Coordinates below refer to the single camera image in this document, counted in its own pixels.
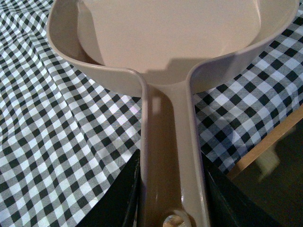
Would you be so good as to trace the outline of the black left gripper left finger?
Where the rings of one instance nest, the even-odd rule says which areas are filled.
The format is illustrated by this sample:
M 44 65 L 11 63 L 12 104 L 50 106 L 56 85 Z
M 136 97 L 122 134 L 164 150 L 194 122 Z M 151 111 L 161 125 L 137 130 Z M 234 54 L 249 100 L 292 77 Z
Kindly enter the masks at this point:
M 132 227 L 140 189 L 140 150 L 137 149 L 105 195 L 77 225 Z

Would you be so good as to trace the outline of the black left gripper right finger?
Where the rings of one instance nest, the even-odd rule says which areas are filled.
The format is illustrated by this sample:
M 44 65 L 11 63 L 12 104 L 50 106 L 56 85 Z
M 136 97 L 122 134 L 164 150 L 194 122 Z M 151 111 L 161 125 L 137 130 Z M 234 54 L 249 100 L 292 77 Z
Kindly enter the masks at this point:
M 202 154 L 213 227 L 281 227 Z

